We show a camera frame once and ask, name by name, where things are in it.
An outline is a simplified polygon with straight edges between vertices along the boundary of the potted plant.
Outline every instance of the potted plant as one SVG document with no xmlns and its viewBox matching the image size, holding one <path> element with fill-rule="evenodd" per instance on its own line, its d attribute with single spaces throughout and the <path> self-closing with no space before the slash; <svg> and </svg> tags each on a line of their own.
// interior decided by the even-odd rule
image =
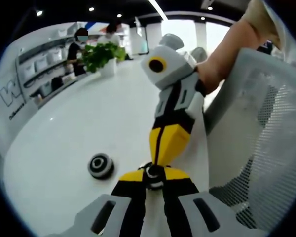
<svg viewBox="0 0 296 237">
<path fill-rule="evenodd" d="M 113 76 L 116 72 L 116 60 L 125 59 L 125 50 L 111 42 L 96 46 L 85 46 L 82 61 L 87 67 L 87 71 L 95 73 L 100 71 L 102 76 Z"/>
</svg>

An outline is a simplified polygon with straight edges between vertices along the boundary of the white countertop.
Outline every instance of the white countertop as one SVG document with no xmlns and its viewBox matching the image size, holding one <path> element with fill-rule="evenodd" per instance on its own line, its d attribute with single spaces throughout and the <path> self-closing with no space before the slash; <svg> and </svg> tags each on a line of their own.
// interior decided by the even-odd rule
<svg viewBox="0 0 296 237">
<path fill-rule="evenodd" d="M 149 133 L 158 89 L 139 60 L 118 65 L 112 78 L 90 75 L 44 105 L 12 143 L 4 165 L 11 203 L 38 236 L 61 233 L 75 215 L 119 176 L 150 161 Z M 207 143 L 202 115 L 188 149 L 172 166 L 188 172 L 200 191 L 208 189 Z M 87 163 L 96 153 L 115 163 L 109 180 L 93 179 Z M 148 193 L 143 237 L 170 236 L 159 193 Z"/>
</svg>

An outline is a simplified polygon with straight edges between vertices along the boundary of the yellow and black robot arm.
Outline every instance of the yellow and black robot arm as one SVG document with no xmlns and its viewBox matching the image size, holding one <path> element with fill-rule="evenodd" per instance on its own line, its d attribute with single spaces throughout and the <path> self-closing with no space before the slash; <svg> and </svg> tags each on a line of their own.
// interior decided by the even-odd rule
<svg viewBox="0 0 296 237">
<path fill-rule="evenodd" d="M 198 193 L 197 187 L 185 172 L 166 167 L 163 185 L 164 213 L 167 217 L 171 237 L 193 237 L 180 196 Z"/>
<path fill-rule="evenodd" d="M 146 211 L 146 184 L 143 182 L 143 174 L 143 170 L 124 174 L 111 193 L 113 196 L 131 199 L 119 237 L 140 237 Z"/>
</svg>

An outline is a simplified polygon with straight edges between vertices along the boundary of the small wheel robot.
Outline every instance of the small wheel robot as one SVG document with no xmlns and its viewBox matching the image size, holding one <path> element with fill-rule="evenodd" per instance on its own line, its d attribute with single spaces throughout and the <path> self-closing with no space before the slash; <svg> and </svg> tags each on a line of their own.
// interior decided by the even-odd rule
<svg viewBox="0 0 296 237">
<path fill-rule="evenodd" d="M 88 163 L 88 170 L 95 179 L 108 179 L 114 172 L 114 162 L 107 154 L 98 153 Z"/>
</svg>

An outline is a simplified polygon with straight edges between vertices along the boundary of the window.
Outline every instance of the window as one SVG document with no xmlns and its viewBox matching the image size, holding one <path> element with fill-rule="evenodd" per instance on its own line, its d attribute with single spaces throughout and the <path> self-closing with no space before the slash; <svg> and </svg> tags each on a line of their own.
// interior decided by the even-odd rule
<svg viewBox="0 0 296 237">
<path fill-rule="evenodd" d="M 206 49 L 208 54 L 214 52 L 228 30 L 228 26 L 206 22 Z"/>
<path fill-rule="evenodd" d="M 192 20 L 168 20 L 161 23 L 161 33 L 172 33 L 179 36 L 184 48 L 178 51 L 192 51 L 197 47 L 195 22 Z"/>
</svg>

